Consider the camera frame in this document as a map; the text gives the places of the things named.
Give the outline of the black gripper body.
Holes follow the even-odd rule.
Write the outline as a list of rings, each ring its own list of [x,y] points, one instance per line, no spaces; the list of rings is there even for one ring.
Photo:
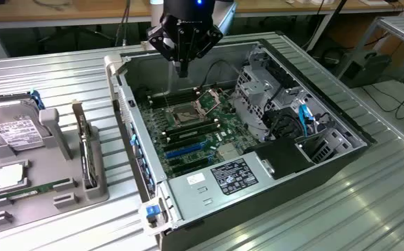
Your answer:
[[[166,33],[179,33],[179,28],[207,32],[213,27],[214,3],[205,0],[163,1],[162,28]]]

